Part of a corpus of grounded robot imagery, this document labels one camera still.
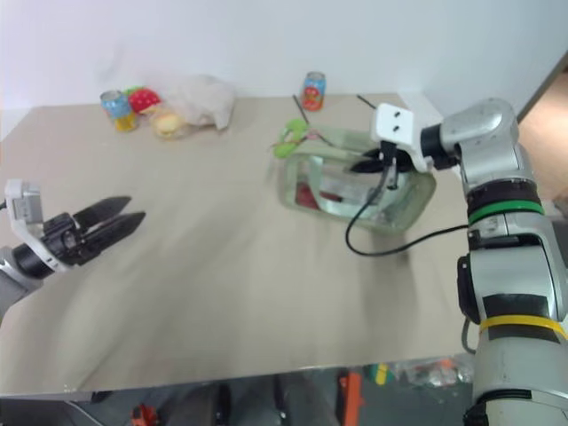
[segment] cable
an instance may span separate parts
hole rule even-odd
[[[103,422],[100,422],[99,420],[97,420],[96,417],[91,415],[87,410],[85,410],[79,404],[76,404],[75,402],[71,402],[71,401],[63,401],[63,402],[65,402],[68,406],[72,406],[75,410],[77,410],[79,413],[81,413],[82,415],[87,417],[89,420],[91,420],[93,423],[97,424],[98,426],[106,426]]]
[[[475,349],[471,349],[468,345],[468,332],[469,332],[469,318],[465,317],[465,320],[463,321],[463,327],[461,328],[461,346],[463,347],[463,349],[467,352],[470,353],[472,355],[476,354],[476,350]]]
[[[382,256],[395,255],[395,254],[400,253],[402,251],[406,251],[406,250],[410,249],[412,246],[414,246],[414,245],[416,245],[420,242],[423,242],[423,241],[425,241],[429,238],[437,237],[438,235],[443,235],[445,233],[452,233],[454,231],[459,231],[461,229],[467,229],[468,228],[468,225],[458,225],[458,226],[453,226],[451,228],[440,229],[440,230],[435,231],[433,233],[427,233],[426,235],[423,235],[422,237],[420,237],[420,238],[418,238],[414,241],[410,241],[407,244],[404,244],[400,247],[393,248],[393,249],[390,249],[390,250],[385,250],[385,251],[376,251],[376,252],[367,253],[367,252],[364,252],[364,251],[357,250],[351,244],[351,239],[350,239],[351,228],[355,225],[355,222],[357,222],[357,220],[360,218],[360,216],[363,214],[363,212],[371,205],[371,203],[373,201],[375,201],[377,199],[380,200],[383,197],[387,175],[388,175],[388,170],[387,170],[387,168],[385,168],[383,170],[382,175],[381,175],[381,180],[379,181],[379,186],[377,186],[376,189],[371,193],[367,202],[365,204],[363,204],[363,207],[361,207],[359,209],[357,214],[351,219],[351,221],[347,225],[347,229],[345,230],[345,244],[347,244],[347,247],[353,253],[357,253],[360,256],[370,256],[370,257],[382,257]]]
[[[357,95],[357,99],[362,100],[363,102],[365,102],[367,105],[369,105],[373,109],[376,109],[376,106],[374,106],[371,102],[369,102],[368,100],[363,98],[361,95]]]
[[[296,106],[298,107],[298,109],[300,110],[300,114],[302,115],[302,118],[304,118],[304,121],[306,122],[306,124],[310,124],[310,121],[308,120],[307,115],[305,114],[304,109],[302,108],[302,105],[300,104],[300,101],[298,100],[298,97],[296,95],[292,95],[292,98],[294,99],[294,102],[296,102]]]

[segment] beige table surface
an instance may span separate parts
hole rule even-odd
[[[396,95],[372,101],[401,103]],[[42,187],[45,218],[110,195],[144,210],[129,239],[52,276],[0,327],[0,394],[100,391],[360,365],[461,351],[455,263],[464,232],[382,259],[345,224],[286,209],[269,146],[291,99],[241,99],[229,130],[175,142],[116,133],[97,105],[32,111],[4,141],[0,185]],[[312,122],[366,130],[371,110],[328,97]],[[461,184],[438,189],[410,240],[465,222]],[[2,243],[18,243],[7,218]],[[364,230],[363,249],[398,245]]]

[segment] red fruit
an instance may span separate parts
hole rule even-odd
[[[162,102],[155,91],[151,91],[145,87],[133,91],[129,95],[128,101],[130,102],[132,110],[137,114],[140,114],[152,105]]]

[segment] green band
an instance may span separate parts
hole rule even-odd
[[[475,210],[469,216],[468,222],[472,225],[484,217],[511,210],[530,210],[544,215],[544,209],[538,202],[526,200],[500,201]]]

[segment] soda can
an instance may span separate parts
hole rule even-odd
[[[318,71],[311,71],[304,80],[302,107],[307,111],[318,111],[323,107],[326,93],[326,76]]]
[[[100,105],[118,131],[131,131],[137,128],[136,113],[132,111],[128,98],[121,91],[105,91],[100,95]]]

